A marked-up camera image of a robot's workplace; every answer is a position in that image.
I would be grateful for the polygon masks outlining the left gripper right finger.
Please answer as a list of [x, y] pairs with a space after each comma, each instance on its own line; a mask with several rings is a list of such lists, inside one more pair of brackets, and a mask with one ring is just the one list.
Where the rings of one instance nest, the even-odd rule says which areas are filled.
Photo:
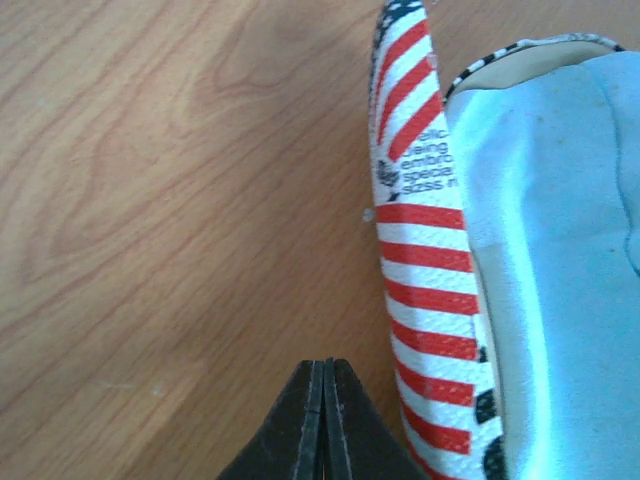
[[324, 366], [323, 460], [326, 479], [423, 479], [348, 361]]

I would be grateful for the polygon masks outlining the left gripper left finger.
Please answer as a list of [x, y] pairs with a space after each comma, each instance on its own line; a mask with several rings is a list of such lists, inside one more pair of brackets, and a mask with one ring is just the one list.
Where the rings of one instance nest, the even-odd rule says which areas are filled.
[[221, 479], [321, 479], [324, 363], [294, 369], [255, 435], [219, 474]]

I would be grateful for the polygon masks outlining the flag print glasses case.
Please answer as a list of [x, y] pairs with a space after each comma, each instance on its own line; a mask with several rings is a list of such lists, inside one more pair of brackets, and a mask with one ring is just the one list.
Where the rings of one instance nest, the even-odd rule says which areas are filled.
[[448, 101], [468, 87], [508, 86], [622, 51], [633, 50], [595, 34], [524, 39], [470, 65], [442, 92], [424, 5], [388, 1], [382, 8], [369, 82], [375, 219], [402, 420], [410, 451], [431, 479], [489, 479], [480, 467], [489, 431], [474, 408], [479, 391], [497, 384], [484, 359], [489, 318]]

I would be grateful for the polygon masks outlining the light blue cleaning cloth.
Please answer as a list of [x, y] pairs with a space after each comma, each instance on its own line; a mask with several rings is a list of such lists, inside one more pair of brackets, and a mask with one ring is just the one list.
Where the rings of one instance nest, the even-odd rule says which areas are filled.
[[489, 318], [489, 479], [639, 475], [639, 56], [454, 93], [447, 118]]

